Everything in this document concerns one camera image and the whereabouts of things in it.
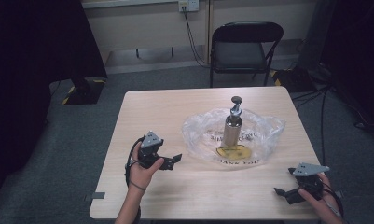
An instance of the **human hand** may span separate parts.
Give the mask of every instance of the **human hand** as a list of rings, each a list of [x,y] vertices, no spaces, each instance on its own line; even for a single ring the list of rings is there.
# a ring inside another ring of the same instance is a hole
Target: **human hand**
[[[330,189],[330,183],[329,179],[322,174],[318,174],[320,179],[322,180],[324,184],[324,189]],[[305,189],[300,189],[299,191],[300,196],[304,198],[313,208],[315,213],[321,220],[323,220],[327,224],[341,224],[342,219],[341,217],[338,217],[328,206],[330,204],[334,209],[339,211],[338,204],[335,200],[335,198],[325,190],[323,191],[323,199],[317,201],[314,199],[314,197]]]
[[[139,142],[133,149],[132,159],[138,161],[138,151],[140,150],[141,142]],[[136,162],[131,167],[131,175],[129,181],[132,182],[130,186],[135,186],[138,189],[146,189],[151,182],[152,175],[160,168],[163,164],[164,159],[159,158],[155,163],[148,169],[143,168]]]

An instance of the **black stand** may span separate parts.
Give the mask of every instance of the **black stand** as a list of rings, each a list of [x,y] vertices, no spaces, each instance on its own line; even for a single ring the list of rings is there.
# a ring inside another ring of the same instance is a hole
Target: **black stand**
[[[102,93],[104,80],[86,80],[83,77],[71,78],[74,87],[63,100],[64,105],[95,105]]]

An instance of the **black chair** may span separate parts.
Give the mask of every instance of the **black chair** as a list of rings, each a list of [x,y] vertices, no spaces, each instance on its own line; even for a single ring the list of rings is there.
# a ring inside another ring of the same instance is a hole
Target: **black chair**
[[[266,74],[267,85],[274,49],[283,37],[283,28],[274,22],[232,22],[217,28],[212,37],[210,87],[213,73]],[[271,42],[265,53],[262,43]]]

